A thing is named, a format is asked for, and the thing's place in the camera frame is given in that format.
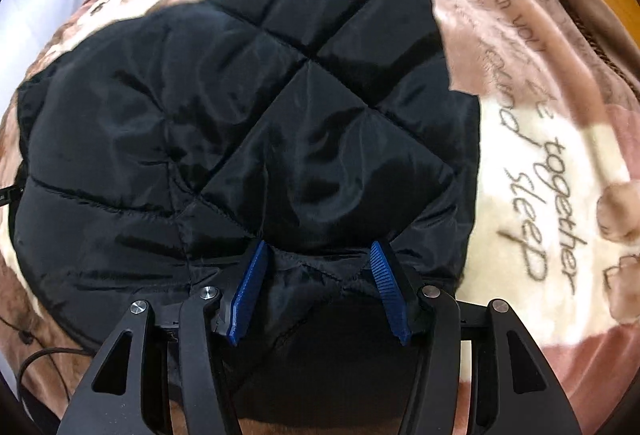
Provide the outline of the black padded jacket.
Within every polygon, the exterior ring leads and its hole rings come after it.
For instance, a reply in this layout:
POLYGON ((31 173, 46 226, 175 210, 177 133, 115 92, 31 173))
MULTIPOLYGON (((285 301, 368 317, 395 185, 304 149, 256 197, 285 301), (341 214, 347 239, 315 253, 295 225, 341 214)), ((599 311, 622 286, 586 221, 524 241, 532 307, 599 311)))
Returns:
POLYGON ((393 433, 416 359, 369 251, 458 288, 480 103, 450 81, 432 0, 203 0, 116 22, 18 91, 21 270, 97 348, 134 299, 183 301, 262 240, 265 288, 227 356, 239 417, 393 433))

